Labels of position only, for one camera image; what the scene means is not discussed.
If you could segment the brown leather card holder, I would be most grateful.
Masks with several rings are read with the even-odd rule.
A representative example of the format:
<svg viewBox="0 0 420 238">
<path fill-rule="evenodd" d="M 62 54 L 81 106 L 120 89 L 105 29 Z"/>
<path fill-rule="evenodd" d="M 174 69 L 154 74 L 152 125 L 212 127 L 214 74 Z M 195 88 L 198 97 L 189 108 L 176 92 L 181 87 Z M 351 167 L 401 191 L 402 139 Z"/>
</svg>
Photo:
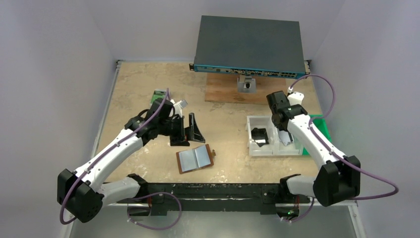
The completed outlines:
<svg viewBox="0 0 420 238">
<path fill-rule="evenodd" d="M 208 144 L 176 153 L 180 174 L 204 169 L 214 165 L 216 152 Z"/>
</svg>

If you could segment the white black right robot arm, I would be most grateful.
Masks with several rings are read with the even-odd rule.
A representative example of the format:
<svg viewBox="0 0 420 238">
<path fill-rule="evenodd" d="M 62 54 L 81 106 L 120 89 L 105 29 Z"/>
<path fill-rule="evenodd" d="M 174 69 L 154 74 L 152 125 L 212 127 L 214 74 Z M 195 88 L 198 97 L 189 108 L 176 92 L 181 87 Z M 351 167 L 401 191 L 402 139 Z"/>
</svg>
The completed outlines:
<svg viewBox="0 0 420 238">
<path fill-rule="evenodd" d="M 295 174 L 280 180 L 282 195 L 315 198 L 322 206 L 352 199 L 360 194 L 361 163 L 336 149 L 313 124 L 313 118 L 300 104 L 291 104 L 292 95 L 283 91 L 268 94 L 274 126 L 294 136 L 309 152 L 318 168 L 315 178 Z"/>
</svg>

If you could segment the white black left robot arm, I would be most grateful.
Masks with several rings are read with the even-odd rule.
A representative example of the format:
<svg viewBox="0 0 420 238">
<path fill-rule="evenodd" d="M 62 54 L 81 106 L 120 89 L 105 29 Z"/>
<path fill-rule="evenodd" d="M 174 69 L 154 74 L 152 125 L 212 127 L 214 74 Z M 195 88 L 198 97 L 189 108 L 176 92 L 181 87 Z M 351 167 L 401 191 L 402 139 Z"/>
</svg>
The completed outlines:
<svg viewBox="0 0 420 238">
<path fill-rule="evenodd" d="M 184 127 L 184 116 L 176 113 L 170 100 L 154 100 L 149 109 L 132 117 L 118 136 L 94 158 L 73 171 L 65 169 L 58 175 L 60 222 L 67 225 L 78 219 L 86 223 L 105 205 L 151 196 L 148 182 L 139 175 L 130 174 L 111 183 L 105 180 L 129 156 L 159 135 L 169 137 L 171 146 L 189 146 L 191 141 L 205 143 L 193 113 L 189 114 L 188 127 Z"/>
</svg>

